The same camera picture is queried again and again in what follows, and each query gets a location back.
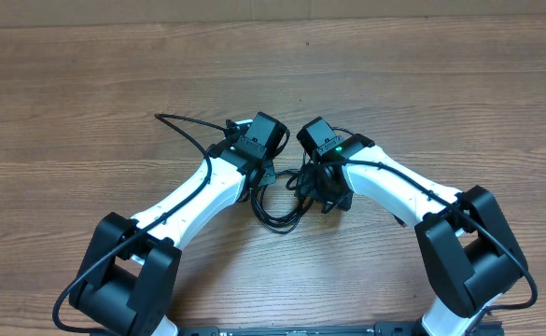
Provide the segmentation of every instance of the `wooden tabletop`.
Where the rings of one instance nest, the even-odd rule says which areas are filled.
[[[292,134],[317,116],[444,185],[490,189],[539,301],[498,312],[546,334],[546,16],[0,30],[0,335],[55,335],[52,304],[98,221],[150,207],[199,152],[152,115],[223,124],[263,111]],[[183,124],[205,146],[221,134]],[[296,167],[294,137],[275,161]],[[284,183],[267,205],[294,202]],[[434,293],[413,231],[379,204],[315,206],[287,236],[247,203],[184,250],[181,326],[355,325],[420,317]],[[521,280],[501,302],[525,301]],[[69,324],[90,326],[62,308]]]

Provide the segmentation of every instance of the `wire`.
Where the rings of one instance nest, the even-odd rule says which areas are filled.
[[[283,150],[285,145],[287,144],[287,140],[289,138],[289,130],[286,131],[286,141],[285,143],[280,146],[275,153],[280,153],[280,150]],[[304,152],[302,158],[301,158],[301,168],[298,169],[286,169],[284,171],[278,172],[275,174],[276,177],[282,176],[282,175],[291,175],[290,181],[294,176],[297,176],[302,169],[306,167],[306,154]],[[269,215],[266,210],[264,210],[264,192],[268,186],[259,186],[256,189],[251,189],[249,191],[249,195],[246,195],[245,201],[249,198],[252,205],[252,211],[254,212],[254,216],[258,219],[258,221],[266,228],[268,231],[272,233],[277,234],[288,234],[295,230],[295,228],[298,227],[298,224],[300,223],[300,219],[305,213],[310,209],[312,204],[314,204],[314,199],[310,198],[308,199],[307,196],[301,194],[301,190],[297,191],[296,197],[298,198],[298,204],[296,207],[291,210],[286,215],[280,216],[280,217],[273,217]]]
[[[164,122],[163,120],[164,119],[179,119],[179,120],[184,120],[184,121],[189,121],[189,122],[193,122],[193,123],[197,123],[197,124],[201,124],[203,126],[208,126],[208,127],[212,127],[214,129],[217,129],[219,131],[222,131],[222,132],[226,132],[227,129],[222,127],[222,126],[218,126],[214,123],[210,123],[210,122],[206,122],[206,121],[202,121],[202,120],[198,120],[198,119],[194,119],[194,118],[189,118],[189,117],[182,117],[182,116],[176,116],[176,115],[170,115],[170,114],[164,114],[164,113],[158,113],[158,114],[155,114],[154,115],[154,118]]]
[[[61,293],[61,295],[59,295],[59,298],[56,300],[55,305],[52,308],[52,320],[55,323],[55,326],[57,326],[57,328],[59,328],[59,329],[61,329],[63,331],[74,332],[74,333],[99,333],[99,334],[105,334],[106,333],[106,334],[109,334],[109,331],[107,329],[102,329],[102,328],[78,328],[78,327],[70,327],[70,326],[65,325],[61,321],[61,319],[59,318],[59,309],[61,308],[63,302],[65,301],[65,298],[72,292],[74,287],[76,287],[84,279],[86,279],[88,277],[88,275],[90,273],[92,273],[92,271],[94,271],[96,268],[98,268],[99,266],[101,266],[102,264],[107,262],[108,260],[114,258],[120,251],[125,249],[127,246],[133,244],[140,237],[147,234],[148,231],[152,230],[157,225],[159,225],[163,221],[165,221],[168,217],[170,217],[172,214],[174,214],[182,206],[186,205],[189,201],[191,201],[194,197],[196,197],[196,195],[198,195],[204,189],[204,187],[206,187],[206,185],[210,182],[210,177],[211,177],[213,168],[212,168],[212,163],[210,162],[210,157],[208,156],[208,153],[206,152],[206,150],[193,137],[191,137],[189,134],[185,133],[183,130],[181,130],[180,128],[175,126],[173,123],[171,123],[167,119],[180,119],[180,120],[199,123],[199,124],[205,125],[205,126],[210,126],[210,127],[216,128],[216,129],[222,129],[222,130],[224,130],[224,129],[222,127],[220,127],[220,126],[216,126],[214,124],[211,124],[211,123],[208,123],[208,122],[205,122],[205,121],[196,120],[196,119],[187,118],[187,117],[181,117],[181,116],[174,116],[174,115],[167,115],[167,114],[155,114],[154,118],[160,120],[165,125],[171,127],[172,129],[174,129],[175,131],[177,131],[178,133],[183,135],[183,137],[188,139],[188,141],[190,141],[194,146],[196,146],[196,148],[198,148],[198,150],[200,150],[200,152],[203,154],[204,160],[206,161],[206,166],[207,166],[206,176],[204,177],[204,180],[202,181],[200,186],[198,186],[198,188],[196,188],[196,190],[194,190],[183,201],[178,203],[171,210],[169,210],[169,211],[163,213],[162,215],[160,215],[152,223],[145,226],[142,230],[136,232],[134,235],[132,235],[125,242],[120,243],[119,245],[114,247],[109,253],[105,254],[102,258],[98,259],[98,261],[94,262],[92,264],[92,266],[90,266],[88,268],[88,270],[86,270],[86,272],[84,272],[82,275],[80,275],[78,278],[76,278],[71,284],[69,284],[69,286],[67,286],[63,290],[63,292]]]
[[[349,130],[343,128],[343,127],[331,127],[331,129],[332,129],[333,131],[341,131],[341,132],[348,133],[348,134],[350,134],[350,135],[354,135],[353,132],[351,132],[351,131],[349,131]]]
[[[534,281],[534,278],[530,274],[529,270],[524,267],[524,265],[516,258],[512,252],[509,251],[509,249],[505,248],[505,246],[497,239],[495,238],[490,232],[488,232],[482,225],[480,225],[476,220],[474,220],[470,215],[466,214],[465,212],[459,210],[456,206],[453,204],[445,201],[443,198],[439,197],[437,194],[435,194],[432,190],[426,189],[424,186],[417,183],[414,179],[407,176],[400,170],[393,168],[391,166],[388,166],[386,164],[383,164],[382,162],[373,162],[373,161],[355,161],[355,160],[345,160],[345,161],[332,161],[332,162],[323,162],[319,163],[316,162],[316,152],[313,152],[312,158],[314,160],[314,166],[310,169],[320,169],[322,167],[326,166],[333,166],[333,165],[345,165],[345,164],[362,164],[362,165],[368,165],[372,167],[377,167],[379,169],[387,170],[388,172],[391,172],[394,175],[397,175],[404,181],[408,182],[412,186],[414,186],[416,189],[419,189],[423,193],[426,194],[430,199],[441,203],[445,207],[447,207],[449,210],[453,211],[454,214],[457,216],[460,216],[464,218],[471,226],[478,231],[483,237],[488,239],[492,244],[494,244],[497,248],[499,248],[505,255],[515,264],[515,266],[520,270],[522,275],[527,280],[527,283],[530,286],[531,296],[530,299],[523,303],[516,303],[516,304],[497,304],[497,305],[491,305],[485,308],[482,308],[480,311],[478,317],[476,318],[476,322],[466,330],[466,334],[469,334],[469,332],[472,332],[475,327],[480,324],[480,321],[486,314],[491,314],[491,312],[494,312],[496,310],[520,310],[529,308],[534,303],[536,303],[538,299],[538,286],[536,285],[536,281]]]
[[[289,142],[289,137],[291,136],[291,132],[289,131],[287,127],[284,129],[284,131],[285,131],[285,142],[283,143],[283,145],[281,145],[280,147],[276,149],[276,151],[273,154],[273,159],[276,158],[277,155],[281,154],[283,149],[285,149],[285,146],[287,146],[287,142]]]

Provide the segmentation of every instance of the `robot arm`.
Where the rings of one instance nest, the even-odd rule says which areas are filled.
[[[115,264],[115,257],[93,269],[73,287],[70,304],[116,335],[176,336],[165,313],[171,304],[181,251],[214,215],[235,203],[248,189],[274,182],[272,160],[287,128],[258,113],[252,122],[232,124],[226,138],[207,153],[209,183],[163,222],[117,254],[143,265],[137,278]],[[119,244],[172,208],[185,202],[207,178],[206,160],[198,171],[164,200],[126,219],[107,215],[96,227],[77,276]]]
[[[511,228],[486,189],[476,186],[461,192],[432,182],[392,160],[361,134],[346,140],[337,136],[322,118],[306,124],[297,137],[306,152],[312,153],[315,164],[324,163],[324,170],[313,170],[307,177],[316,181],[317,191],[312,197],[333,203],[332,207],[348,200],[339,206],[348,210],[351,197],[345,196],[362,194],[384,206],[400,224],[415,230],[428,280],[438,297],[422,317],[427,334],[463,335],[481,309],[522,276],[514,262],[486,237],[479,235],[462,247],[457,237],[474,229],[454,213],[453,207],[469,214],[527,268]],[[403,176],[383,167],[409,177],[452,206],[438,203]]]

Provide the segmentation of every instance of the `black plastic mount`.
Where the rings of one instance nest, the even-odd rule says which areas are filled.
[[[269,185],[276,181],[273,157],[286,132],[279,120],[258,112],[247,127],[238,126],[236,132],[210,146],[208,153],[236,166],[246,176],[246,189]]]
[[[110,213],[103,218],[91,238],[77,276],[131,236],[136,222]],[[149,235],[122,251],[144,257],[144,267],[136,278],[115,264],[115,258],[92,271],[69,295],[69,303],[80,312],[117,335],[150,335],[169,310],[181,250],[171,239],[156,241]]]
[[[317,163],[345,161],[364,147],[374,146],[374,142],[362,134],[355,134],[347,140],[335,134],[322,118],[318,117],[301,128],[297,135],[303,150]],[[353,191],[343,178],[340,165],[328,166],[324,170],[310,170],[297,181],[301,186],[295,196],[306,195],[322,203],[322,212],[327,213],[337,207],[347,211],[351,208]]]
[[[419,321],[377,322],[369,326],[258,329],[182,328],[179,336],[425,336]],[[482,323],[470,336],[504,336],[500,322]]]
[[[457,199],[455,206],[469,212],[527,268],[524,253],[488,190],[476,186],[458,194]],[[523,275],[502,250],[480,233],[476,240],[462,247],[455,236],[459,229],[474,231],[464,219],[445,209],[426,214],[415,226],[415,234],[432,289],[453,313],[472,317]]]

